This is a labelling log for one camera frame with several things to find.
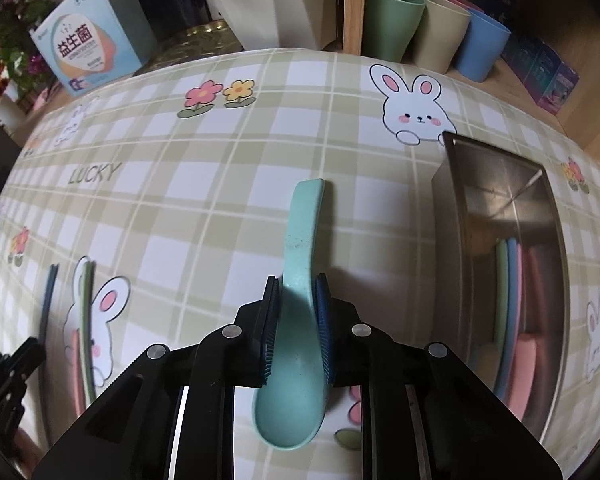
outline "teal spoon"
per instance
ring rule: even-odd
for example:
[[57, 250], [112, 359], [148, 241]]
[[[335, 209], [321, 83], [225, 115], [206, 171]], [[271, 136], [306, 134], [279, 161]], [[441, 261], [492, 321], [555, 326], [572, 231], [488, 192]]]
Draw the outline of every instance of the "teal spoon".
[[318, 433], [326, 410], [328, 384], [311, 270], [323, 190], [322, 179], [305, 180], [295, 186], [286, 227], [271, 375], [253, 400], [257, 433], [267, 444], [282, 450], [308, 444]]

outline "pink inner ear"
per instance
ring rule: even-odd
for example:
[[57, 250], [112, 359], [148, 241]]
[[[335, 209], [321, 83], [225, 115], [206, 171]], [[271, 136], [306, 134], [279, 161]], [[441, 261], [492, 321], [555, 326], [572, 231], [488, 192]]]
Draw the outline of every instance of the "pink inner ear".
[[384, 84], [389, 87], [389, 90], [397, 92], [400, 89], [398, 88], [398, 84], [395, 82], [395, 79], [393, 79], [390, 75], [384, 74], [382, 76], [382, 81], [384, 81]]
[[429, 83], [429, 81], [424, 81], [421, 85], [420, 85], [420, 92], [422, 92], [422, 94], [430, 94], [431, 91], [433, 89], [433, 85], [431, 85]]
[[102, 301], [100, 301], [100, 311], [106, 312], [107, 310], [109, 310], [109, 308], [111, 308], [116, 302], [117, 297], [118, 294], [115, 290], [109, 290], [106, 293], [105, 297], [102, 298]]

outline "table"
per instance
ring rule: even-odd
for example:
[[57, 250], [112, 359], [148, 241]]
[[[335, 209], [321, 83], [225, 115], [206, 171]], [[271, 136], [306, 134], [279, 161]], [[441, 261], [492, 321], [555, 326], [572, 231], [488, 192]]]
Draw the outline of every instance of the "table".
[[[72, 321], [65, 323], [80, 257], [96, 261], [94, 292], [117, 276], [130, 286], [128, 301], [119, 294], [94, 321], [101, 391], [152, 343], [198, 343], [261, 297], [267, 276], [282, 269], [299, 180], [327, 181], [315, 267], [327, 273], [333, 295], [399, 342], [429, 341], [431, 177], [443, 160], [437, 119], [440, 128], [451, 124], [547, 170], [567, 252], [570, 326], [543, 444], [566, 475], [584, 459], [600, 436], [600, 367], [587, 377], [587, 307], [600, 312], [600, 165], [550, 126], [478, 89], [386, 63], [408, 86], [398, 89], [404, 113], [413, 121], [434, 115], [417, 130], [433, 140], [404, 145], [382, 121], [385, 98], [369, 76], [374, 63], [296, 49], [229, 54], [111, 84], [40, 121], [0, 197], [0, 351], [36, 334], [46, 271], [59, 263], [46, 341], [55, 438], [74, 420], [65, 356]], [[420, 74], [434, 79], [413, 89]], [[394, 85], [387, 86], [392, 95]], [[79, 124], [67, 130], [77, 112]], [[236, 394], [237, 479], [358, 476], [360, 454], [333, 438], [355, 428], [348, 393], [338, 392], [316, 439], [295, 452], [257, 439], [251, 396]], [[23, 425], [33, 434], [41, 427], [36, 405], [27, 394]]]

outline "light blue box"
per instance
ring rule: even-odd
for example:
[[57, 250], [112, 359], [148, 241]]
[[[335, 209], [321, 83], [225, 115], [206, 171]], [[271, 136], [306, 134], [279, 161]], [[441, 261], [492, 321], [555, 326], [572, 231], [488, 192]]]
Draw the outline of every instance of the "light blue box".
[[138, 0], [64, 0], [31, 38], [74, 96], [135, 72], [157, 46]]

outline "stainless steel container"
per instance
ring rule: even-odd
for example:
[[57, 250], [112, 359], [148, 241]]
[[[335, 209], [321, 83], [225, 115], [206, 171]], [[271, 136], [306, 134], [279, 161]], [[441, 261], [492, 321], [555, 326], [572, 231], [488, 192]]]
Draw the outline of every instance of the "stainless steel container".
[[445, 133], [446, 160], [432, 180], [436, 289], [434, 340], [468, 362], [492, 337], [499, 240], [522, 246], [520, 333], [536, 338], [531, 397], [522, 422], [544, 439], [561, 384], [568, 335], [568, 272], [560, 219], [539, 164]]

